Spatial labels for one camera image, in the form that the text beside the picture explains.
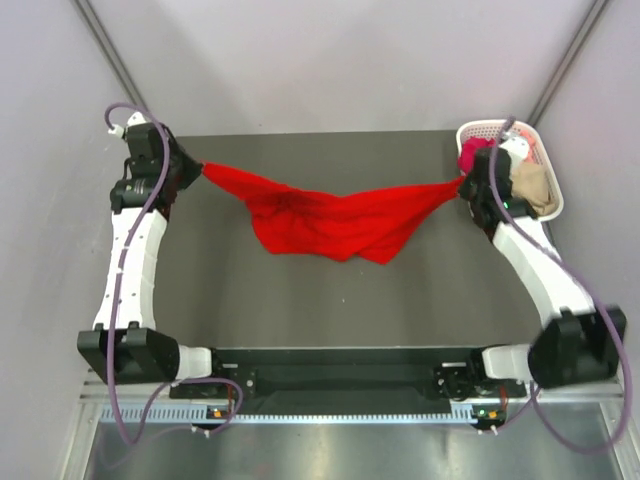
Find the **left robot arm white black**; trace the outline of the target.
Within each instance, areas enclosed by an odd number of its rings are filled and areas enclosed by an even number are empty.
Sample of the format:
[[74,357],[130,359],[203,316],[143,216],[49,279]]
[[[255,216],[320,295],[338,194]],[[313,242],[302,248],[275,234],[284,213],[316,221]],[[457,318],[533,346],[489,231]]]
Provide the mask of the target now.
[[206,347],[186,347],[156,328],[154,290],[159,248],[178,193],[202,172],[168,128],[141,113],[117,126],[129,149],[124,174],[110,192],[112,248],[107,283],[93,326],[77,349],[104,381],[116,385],[192,378],[205,396],[226,387],[225,370]]

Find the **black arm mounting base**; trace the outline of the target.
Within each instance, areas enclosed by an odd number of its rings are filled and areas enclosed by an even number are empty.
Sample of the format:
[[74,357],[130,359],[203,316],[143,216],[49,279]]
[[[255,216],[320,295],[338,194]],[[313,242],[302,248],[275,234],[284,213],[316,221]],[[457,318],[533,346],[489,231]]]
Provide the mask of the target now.
[[242,388],[245,415],[448,413],[453,401],[521,399],[513,380],[473,379],[470,347],[224,348],[216,376]]

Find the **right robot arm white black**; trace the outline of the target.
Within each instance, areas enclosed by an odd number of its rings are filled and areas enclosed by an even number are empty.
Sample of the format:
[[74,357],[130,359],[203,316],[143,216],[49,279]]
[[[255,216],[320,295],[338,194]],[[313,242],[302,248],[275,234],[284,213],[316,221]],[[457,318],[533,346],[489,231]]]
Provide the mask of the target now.
[[459,189],[474,223],[518,275],[534,302],[542,330],[530,344],[485,347],[472,356],[469,388],[487,396],[504,379],[535,382],[544,389],[613,378],[619,354],[592,297],[556,262],[530,203],[511,193],[511,157],[484,147]]

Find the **red t shirt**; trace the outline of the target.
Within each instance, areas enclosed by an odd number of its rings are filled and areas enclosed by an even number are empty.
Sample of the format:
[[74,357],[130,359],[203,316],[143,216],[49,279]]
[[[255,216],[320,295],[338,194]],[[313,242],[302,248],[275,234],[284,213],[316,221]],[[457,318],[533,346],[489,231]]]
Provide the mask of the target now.
[[271,254],[310,254],[345,262],[359,256],[389,263],[439,207],[458,196],[461,176],[444,183],[370,190],[346,196],[302,190],[216,163],[204,176],[247,208]]

